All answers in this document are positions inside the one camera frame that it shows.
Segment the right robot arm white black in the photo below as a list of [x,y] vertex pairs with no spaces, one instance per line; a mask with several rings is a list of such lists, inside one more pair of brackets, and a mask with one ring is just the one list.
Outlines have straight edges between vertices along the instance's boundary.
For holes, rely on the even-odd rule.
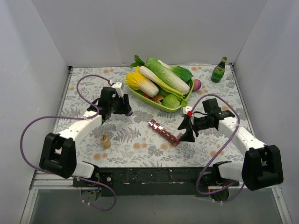
[[281,184],[284,180],[281,153],[277,146],[266,145],[238,124],[238,119],[229,111],[223,111],[215,98],[203,102],[205,116],[195,117],[192,107],[183,108],[184,119],[179,130],[185,133],[179,138],[183,142],[195,142],[201,130],[215,128],[228,137],[244,159],[242,162],[224,161],[212,166],[211,179],[222,185],[228,179],[243,182],[251,190]]

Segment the red weekly pill organizer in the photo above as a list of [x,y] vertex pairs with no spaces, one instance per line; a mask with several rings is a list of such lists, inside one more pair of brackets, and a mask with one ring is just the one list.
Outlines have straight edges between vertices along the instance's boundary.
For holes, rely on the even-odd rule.
[[177,136],[173,135],[168,129],[164,128],[160,123],[156,122],[154,119],[148,122],[149,127],[151,127],[156,133],[167,140],[171,145],[177,146],[180,141],[179,139],[183,136],[179,133]]

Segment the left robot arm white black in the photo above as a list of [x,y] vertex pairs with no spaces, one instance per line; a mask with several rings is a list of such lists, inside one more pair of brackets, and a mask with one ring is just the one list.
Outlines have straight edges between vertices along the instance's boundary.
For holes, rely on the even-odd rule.
[[44,140],[40,168],[63,178],[83,177],[88,186],[96,186],[100,180],[99,174],[94,172],[94,165],[77,161],[76,145],[112,114],[132,115],[128,94],[124,94],[122,88],[122,83],[104,87],[100,97],[93,101],[95,106],[90,106],[85,111],[82,120],[76,121],[57,134],[49,133]]

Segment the white pill bottle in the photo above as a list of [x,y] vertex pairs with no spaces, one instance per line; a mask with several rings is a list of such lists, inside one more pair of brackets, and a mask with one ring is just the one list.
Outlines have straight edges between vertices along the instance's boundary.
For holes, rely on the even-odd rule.
[[131,116],[132,114],[133,114],[133,112],[130,111],[129,113],[126,113],[125,116],[129,117],[129,116]]

